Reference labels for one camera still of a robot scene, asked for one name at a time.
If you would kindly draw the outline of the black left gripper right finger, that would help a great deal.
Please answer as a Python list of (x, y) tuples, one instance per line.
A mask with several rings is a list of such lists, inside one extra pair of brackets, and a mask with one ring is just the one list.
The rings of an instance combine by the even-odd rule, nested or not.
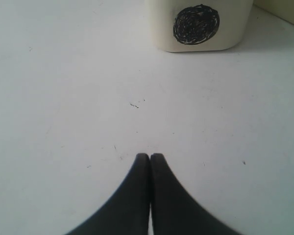
[(150, 157), (155, 235), (238, 235), (204, 209), (180, 184), (163, 154)]

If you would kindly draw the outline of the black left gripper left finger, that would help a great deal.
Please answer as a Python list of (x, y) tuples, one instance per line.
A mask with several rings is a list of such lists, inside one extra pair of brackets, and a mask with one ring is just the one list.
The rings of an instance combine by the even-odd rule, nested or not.
[(147, 235), (150, 211), (150, 159), (137, 154), (113, 195), (70, 235)]

